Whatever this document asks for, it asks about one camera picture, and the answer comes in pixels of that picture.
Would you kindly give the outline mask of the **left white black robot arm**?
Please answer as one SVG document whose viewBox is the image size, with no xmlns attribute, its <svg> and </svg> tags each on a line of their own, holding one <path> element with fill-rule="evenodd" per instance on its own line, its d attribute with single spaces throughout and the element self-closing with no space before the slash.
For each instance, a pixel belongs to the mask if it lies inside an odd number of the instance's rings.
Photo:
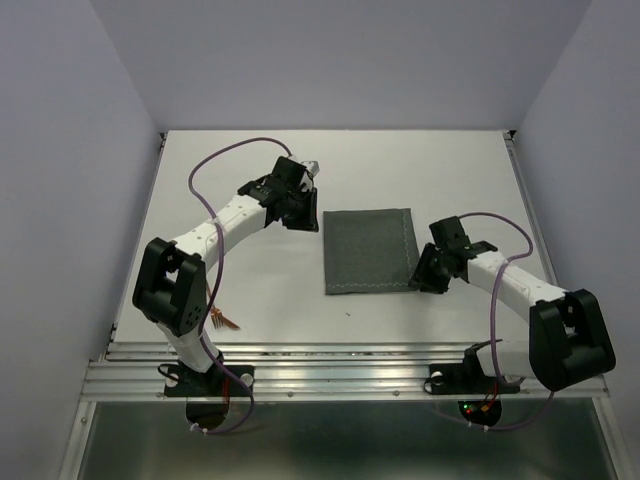
<svg viewBox="0 0 640 480">
<path fill-rule="evenodd" d="M 223 356 L 204 329 L 214 290 L 207 282 L 213 267 L 247 237 L 274 222 L 289 230 L 318 232 L 315 161 L 279 157 L 272 171 L 241 186 L 215 215 L 170 241 L 145 247 L 132 302 L 165 335 L 177 364 L 164 377 L 202 396 L 219 396 L 229 381 Z"/>
</svg>

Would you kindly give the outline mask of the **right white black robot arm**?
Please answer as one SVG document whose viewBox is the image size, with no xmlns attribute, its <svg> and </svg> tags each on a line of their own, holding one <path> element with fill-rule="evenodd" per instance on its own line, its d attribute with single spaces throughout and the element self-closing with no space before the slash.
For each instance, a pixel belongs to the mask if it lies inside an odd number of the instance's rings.
<svg viewBox="0 0 640 480">
<path fill-rule="evenodd" d="M 487 241 L 472 241 L 459 216 L 430 224 L 410 280 L 442 295 L 460 279 L 485 291 L 489 338 L 466 348 L 462 360 L 432 364 L 425 389 L 433 395 L 515 394 L 528 380 L 551 392 L 612 371 L 616 355 L 596 296 L 566 290 L 516 266 Z"/>
</svg>

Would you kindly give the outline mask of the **grey cloth napkin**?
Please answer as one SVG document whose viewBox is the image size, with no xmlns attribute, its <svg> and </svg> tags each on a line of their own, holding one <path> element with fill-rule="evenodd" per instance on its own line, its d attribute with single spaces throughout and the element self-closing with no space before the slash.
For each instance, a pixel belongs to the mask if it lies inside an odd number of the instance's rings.
<svg viewBox="0 0 640 480">
<path fill-rule="evenodd" d="M 409 208 L 323 213 L 327 295 L 409 292 L 419 260 Z"/>
</svg>

